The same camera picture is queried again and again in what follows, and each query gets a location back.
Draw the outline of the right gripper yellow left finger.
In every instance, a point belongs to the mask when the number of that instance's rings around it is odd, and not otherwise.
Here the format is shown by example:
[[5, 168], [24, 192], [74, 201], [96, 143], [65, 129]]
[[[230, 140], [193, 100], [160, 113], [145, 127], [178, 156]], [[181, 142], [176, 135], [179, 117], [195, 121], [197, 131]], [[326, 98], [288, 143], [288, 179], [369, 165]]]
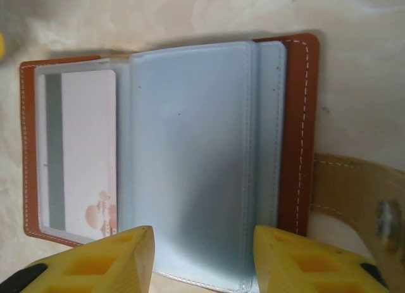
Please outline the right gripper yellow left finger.
[[135, 227], [34, 261], [0, 283], [0, 293], [148, 293], [151, 226]]

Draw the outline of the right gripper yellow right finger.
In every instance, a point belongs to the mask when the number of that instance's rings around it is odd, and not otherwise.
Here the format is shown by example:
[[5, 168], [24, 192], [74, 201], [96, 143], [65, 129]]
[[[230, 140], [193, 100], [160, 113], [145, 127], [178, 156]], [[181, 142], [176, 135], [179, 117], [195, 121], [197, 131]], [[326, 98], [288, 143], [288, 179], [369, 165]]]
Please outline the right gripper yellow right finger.
[[259, 293], [390, 293], [375, 262], [278, 228], [254, 229]]

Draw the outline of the white card with grey stripe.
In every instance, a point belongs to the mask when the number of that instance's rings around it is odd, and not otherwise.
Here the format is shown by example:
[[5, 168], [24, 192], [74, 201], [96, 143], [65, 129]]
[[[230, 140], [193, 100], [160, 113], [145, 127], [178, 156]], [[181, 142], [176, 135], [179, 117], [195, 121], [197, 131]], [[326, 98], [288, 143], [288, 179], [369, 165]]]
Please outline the white card with grey stripe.
[[116, 233], [116, 74], [37, 76], [39, 226], [85, 244]]

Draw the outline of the brown leather card holder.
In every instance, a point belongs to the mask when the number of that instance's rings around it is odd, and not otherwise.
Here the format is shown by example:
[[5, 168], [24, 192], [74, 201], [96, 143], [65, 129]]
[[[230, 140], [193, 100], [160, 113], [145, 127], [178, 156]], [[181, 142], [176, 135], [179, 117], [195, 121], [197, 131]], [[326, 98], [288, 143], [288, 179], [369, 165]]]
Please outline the brown leather card holder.
[[152, 274], [259, 293], [254, 229], [264, 225], [370, 258], [390, 293], [405, 293], [405, 173], [315, 153], [319, 54], [316, 36], [293, 34], [23, 62], [25, 233], [84, 245], [39, 226], [37, 76], [110, 69], [115, 234], [153, 228]]

